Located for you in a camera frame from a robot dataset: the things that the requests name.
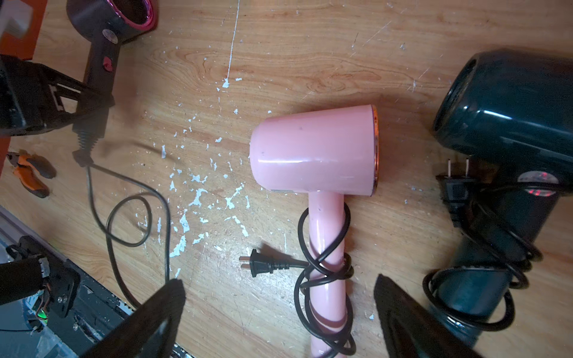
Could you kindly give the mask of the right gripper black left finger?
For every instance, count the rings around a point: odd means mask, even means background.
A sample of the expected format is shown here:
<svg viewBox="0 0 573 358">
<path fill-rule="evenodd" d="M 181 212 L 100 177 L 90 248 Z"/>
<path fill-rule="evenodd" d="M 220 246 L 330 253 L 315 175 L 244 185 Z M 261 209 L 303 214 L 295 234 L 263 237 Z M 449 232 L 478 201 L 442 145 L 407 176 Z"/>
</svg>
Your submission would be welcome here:
<svg viewBox="0 0 573 358">
<path fill-rule="evenodd" d="M 172 279 L 84 357 L 171 357 L 186 302 L 183 281 Z"/>
</svg>

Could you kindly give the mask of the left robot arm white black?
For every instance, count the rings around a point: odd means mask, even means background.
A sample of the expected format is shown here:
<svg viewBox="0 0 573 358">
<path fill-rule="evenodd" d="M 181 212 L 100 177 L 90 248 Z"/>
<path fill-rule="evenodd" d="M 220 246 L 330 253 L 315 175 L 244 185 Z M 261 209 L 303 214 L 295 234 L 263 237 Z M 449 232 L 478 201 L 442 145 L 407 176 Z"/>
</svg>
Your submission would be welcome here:
<svg viewBox="0 0 573 358">
<path fill-rule="evenodd" d="M 83 81 L 43 64 L 1 56 L 1 137 L 45 134 L 72 126 L 79 149 L 73 157 L 81 167 L 93 167 L 91 152 L 103 138 L 107 115 L 114 105 L 114 56 L 91 55 Z M 15 260 L 1 265 L 1 303 L 7 304 L 47 290 L 46 304 L 71 298 L 79 280 L 45 254 L 12 248 Z"/>
</svg>

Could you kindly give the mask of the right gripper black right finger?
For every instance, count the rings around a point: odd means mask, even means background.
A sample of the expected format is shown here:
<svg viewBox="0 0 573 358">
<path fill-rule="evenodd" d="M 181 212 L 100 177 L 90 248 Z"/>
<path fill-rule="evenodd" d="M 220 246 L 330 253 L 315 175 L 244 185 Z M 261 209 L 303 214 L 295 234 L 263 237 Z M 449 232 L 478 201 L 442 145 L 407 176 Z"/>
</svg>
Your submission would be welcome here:
<svg viewBox="0 0 573 358">
<path fill-rule="evenodd" d="M 374 299 L 390 357 L 479 357 L 389 277 L 379 274 Z"/>
</svg>

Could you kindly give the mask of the pink hair dryer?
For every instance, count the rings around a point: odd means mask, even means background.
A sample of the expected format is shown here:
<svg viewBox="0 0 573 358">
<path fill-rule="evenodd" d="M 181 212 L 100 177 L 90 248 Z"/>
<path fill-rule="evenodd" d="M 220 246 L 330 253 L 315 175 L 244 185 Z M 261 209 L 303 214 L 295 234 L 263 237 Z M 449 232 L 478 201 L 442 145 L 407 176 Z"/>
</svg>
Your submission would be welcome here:
<svg viewBox="0 0 573 358">
<path fill-rule="evenodd" d="M 354 274 L 345 239 L 345 198 L 371 196 L 378 185 L 378 112 L 371 104 L 277 116 L 252 133 L 256 182 L 271 192 L 305 193 L 297 225 L 303 259 L 295 262 L 297 316 L 311 336 L 313 357 L 350 357 L 354 312 L 346 283 Z"/>
</svg>

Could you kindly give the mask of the dark green hair dryer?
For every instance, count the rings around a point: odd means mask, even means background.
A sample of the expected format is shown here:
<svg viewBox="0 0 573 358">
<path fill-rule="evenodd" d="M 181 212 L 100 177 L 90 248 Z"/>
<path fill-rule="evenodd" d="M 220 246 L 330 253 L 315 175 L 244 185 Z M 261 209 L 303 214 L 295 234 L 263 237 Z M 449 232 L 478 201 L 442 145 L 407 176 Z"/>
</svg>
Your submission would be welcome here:
<svg viewBox="0 0 573 358">
<path fill-rule="evenodd" d="M 572 193 L 572 60 L 498 49 L 474 55 L 434 119 L 436 140 L 468 161 L 496 165 L 491 182 L 438 177 L 463 238 L 423 289 L 437 320 L 469 347 L 512 325 L 512 293 L 543 260 L 535 246 L 559 199 Z"/>
</svg>

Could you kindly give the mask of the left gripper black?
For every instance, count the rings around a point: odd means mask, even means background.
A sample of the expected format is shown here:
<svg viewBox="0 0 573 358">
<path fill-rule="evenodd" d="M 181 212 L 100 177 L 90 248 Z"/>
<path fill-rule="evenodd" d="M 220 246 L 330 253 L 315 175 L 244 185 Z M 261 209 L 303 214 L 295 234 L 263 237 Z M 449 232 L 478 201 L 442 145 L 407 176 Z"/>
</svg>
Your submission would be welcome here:
<svg viewBox="0 0 573 358">
<path fill-rule="evenodd" d="M 115 105 L 110 94 L 41 64 L 1 56 L 1 135 L 44 134 L 94 117 Z"/>
</svg>

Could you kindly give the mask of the black hair dryer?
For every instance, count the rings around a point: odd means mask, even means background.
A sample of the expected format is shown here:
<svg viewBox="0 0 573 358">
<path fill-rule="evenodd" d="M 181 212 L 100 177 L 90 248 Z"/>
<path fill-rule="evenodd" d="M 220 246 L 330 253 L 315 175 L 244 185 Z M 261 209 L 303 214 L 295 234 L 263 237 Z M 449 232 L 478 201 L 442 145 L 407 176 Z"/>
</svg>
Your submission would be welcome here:
<svg viewBox="0 0 573 358">
<path fill-rule="evenodd" d="M 154 29 L 158 22 L 158 3 L 151 0 L 68 1 L 67 15 L 75 30 L 90 42 L 84 84 L 112 95 L 121 46 Z M 104 137 L 109 109 L 73 124 L 79 142 L 79 150 L 73 152 L 73 157 L 81 167 L 93 163 L 91 152 Z"/>
</svg>

